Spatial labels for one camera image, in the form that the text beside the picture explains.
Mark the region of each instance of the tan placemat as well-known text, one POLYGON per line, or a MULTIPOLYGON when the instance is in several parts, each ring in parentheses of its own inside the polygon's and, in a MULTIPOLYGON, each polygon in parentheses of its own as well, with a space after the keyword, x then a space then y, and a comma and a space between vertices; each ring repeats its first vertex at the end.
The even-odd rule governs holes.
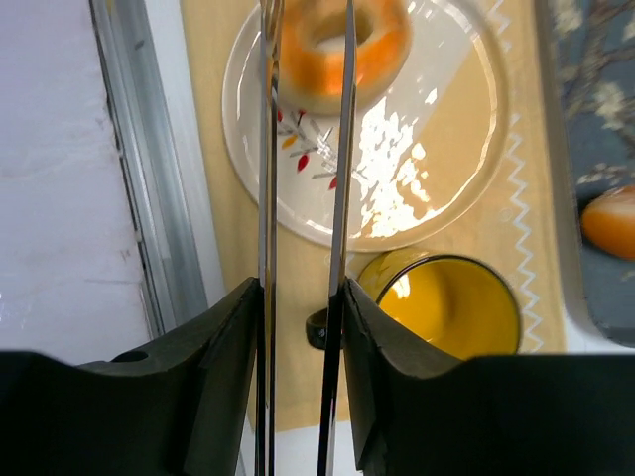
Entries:
MULTIPOLYGON (((501 40, 509 70, 512 116, 505 157, 479 201, 419 246, 489 263, 512 283, 523 306, 526 333, 522 350, 564 351, 533 2, 481 3, 501 40)), ((220 106, 229 51, 253 6, 246 0, 182 1, 216 239, 230 289, 257 274, 257 207, 228 160, 220 106)), ((323 356, 306 343, 304 324, 326 304, 328 250, 284 228, 279 229, 279 248, 277 430, 285 430, 319 421, 323 356)), ((372 257, 354 256, 350 270, 360 271, 372 257)), ((348 418, 345 385, 340 385, 339 393, 339 417, 348 418)))

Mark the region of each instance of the white plate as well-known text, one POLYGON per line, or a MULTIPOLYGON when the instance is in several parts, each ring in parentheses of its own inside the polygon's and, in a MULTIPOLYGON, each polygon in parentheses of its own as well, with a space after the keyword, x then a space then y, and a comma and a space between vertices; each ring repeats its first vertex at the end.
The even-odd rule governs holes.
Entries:
MULTIPOLYGON (((348 232, 350 251, 420 241, 464 213, 490 183, 508 123, 498 45, 469 4, 414 0, 413 45, 388 90, 356 113, 348 232)), ((234 43, 222 119, 231 162, 258 200, 259 9, 234 43)), ((329 246, 338 118, 281 104, 278 216, 329 246)))

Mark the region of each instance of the mug rim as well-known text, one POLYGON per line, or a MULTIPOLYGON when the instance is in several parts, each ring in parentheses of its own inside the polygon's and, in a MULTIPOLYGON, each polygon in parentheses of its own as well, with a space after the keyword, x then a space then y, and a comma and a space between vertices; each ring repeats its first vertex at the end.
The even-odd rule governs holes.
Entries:
POLYGON ((503 278, 500 273, 498 273, 496 270, 494 270, 491 266, 485 264, 484 262, 477 260, 475 258, 471 258, 469 256, 465 256, 465 255, 455 255, 452 253, 442 253, 439 255, 431 255, 431 256, 423 256, 421 258, 418 258, 417 260, 413 261, 410 265, 406 266, 405 268, 401 269, 398 273, 395 274, 395 276, 393 276, 390 280, 388 280, 388 283, 386 284, 386 286, 384 286, 381 290, 381 292, 379 293, 379 295, 377 296, 377 299, 375 300, 375 303, 377 305, 381 304, 382 299, 384 298, 384 296, 388 293, 388 291, 390 291, 390 289, 393 287, 393 285, 395 283, 397 283, 400 278, 406 274, 408 274, 410 271, 414 270, 415 268, 418 268, 420 266, 423 266, 429 262, 432 261, 440 261, 440 260, 447 260, 447 259, 454 259, 457 261, 464 261, 464 262, 468 262, 468 263, 472 263, 482 269, 484 269, 485 271, 489 272, 503 287, 503 289, 505 290, 505 293, 509 296, 509 298, 512 301, 512 304, 514 306, 514 310, 516 311, 516 321, 518 323, 518 335, 517 335, 517 339, 516 339, 516 348, 514 349, 514 354, 516 355, 518 354, 521 344, 523 343, 523 337, 525 332, 522 330, 523 329, 523 311, 520 307, 520 304, 518 303, 518 300, 516 299, 516 296, 514 295, 514 292, 512 291, 512 287, 507 283, 507 281, 505 280, 505 278, 503 278))

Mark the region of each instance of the orange food item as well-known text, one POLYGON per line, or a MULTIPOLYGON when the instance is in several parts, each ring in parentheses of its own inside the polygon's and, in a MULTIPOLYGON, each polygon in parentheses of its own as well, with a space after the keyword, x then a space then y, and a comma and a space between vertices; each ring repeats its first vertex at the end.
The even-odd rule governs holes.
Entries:
MULTIPOLYGON (((282 25, 280 95, 318 114, 341 107, 344 50, 318 45, 345 32, 346 0, 288 2, 282 25)), ((404 0, 357 0, 357 103, 386 89, 408 57, 412 40, 404 0)))
POLYGON ((582 213, 582 232, 598 248, 635 261, 635 185, 616 188, 582 213))

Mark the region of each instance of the tongs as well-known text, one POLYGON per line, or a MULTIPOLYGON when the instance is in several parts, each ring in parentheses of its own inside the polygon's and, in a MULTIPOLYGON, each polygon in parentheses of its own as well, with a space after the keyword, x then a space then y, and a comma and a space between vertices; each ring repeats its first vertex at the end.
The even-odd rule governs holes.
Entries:
MULTIPOLYGON (((277 260, 277 117, 280 36, 284 0, 261 0, 261 130, 259 278, 264 312, 257 326, 256 476, 274 475, 276 260, 277 260)), ((353 0, 346 0, 344 76, 339 116, 337 188, 330 251, 326 348, 319 424, 317 476, 333 474, 337 380, 343 322, 343 287, 348 236, 348 196, 356 97, 356 46, 353 0)))

